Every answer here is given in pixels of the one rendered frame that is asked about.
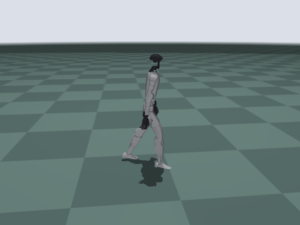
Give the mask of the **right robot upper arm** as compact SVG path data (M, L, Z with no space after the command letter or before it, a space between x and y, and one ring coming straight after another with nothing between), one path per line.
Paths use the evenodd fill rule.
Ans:
M152 91L154 90L155 88L155 84L157 82L157 75L156 74L151 74L150 75L150 78L149 78L149 85L148 85L148 90L147 90L147 95L148 94L152 94L153 95L153 98L154 98L154 94L152 93ZM152 98L152 99L153 99Z

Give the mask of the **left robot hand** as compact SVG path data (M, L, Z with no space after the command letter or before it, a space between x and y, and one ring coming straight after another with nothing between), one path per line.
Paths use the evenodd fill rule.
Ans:
M153 104L154 105L154 109L153 109L153 112L156 114L156 116L157 116L157 114L158 114L158 108L157 108L157 103L156 103L156 101L154 102L155 104Z

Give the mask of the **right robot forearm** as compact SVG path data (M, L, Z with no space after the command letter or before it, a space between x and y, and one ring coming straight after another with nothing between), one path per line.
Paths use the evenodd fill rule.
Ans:
M152 103L152 98L153 98L153 95L152 94L148 94L146 99L145 99L145 107L144 107L144 110L145 111L145 115L149 115L149 111L150 111L150 105Z

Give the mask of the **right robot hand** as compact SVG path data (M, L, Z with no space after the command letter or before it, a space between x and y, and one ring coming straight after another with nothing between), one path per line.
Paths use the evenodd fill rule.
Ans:
M148 126L150 125L150 123L149 123L149 119L148 119L148 116L149 115L145 115L145 111L143 111L143 120L142 120L142 125L141 125L141 129L147 129L148 128Z

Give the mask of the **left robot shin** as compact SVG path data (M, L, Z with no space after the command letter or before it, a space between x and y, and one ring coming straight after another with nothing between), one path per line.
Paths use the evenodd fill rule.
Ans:
M143 136L143 135L142 135ZM137 146L137 144L139 143L139 141L141 140L141 137L137 137L135 134L133 134L132 139L130 141L130 146L127 150L127 154L130 155L130 153L134 150L134 148Z

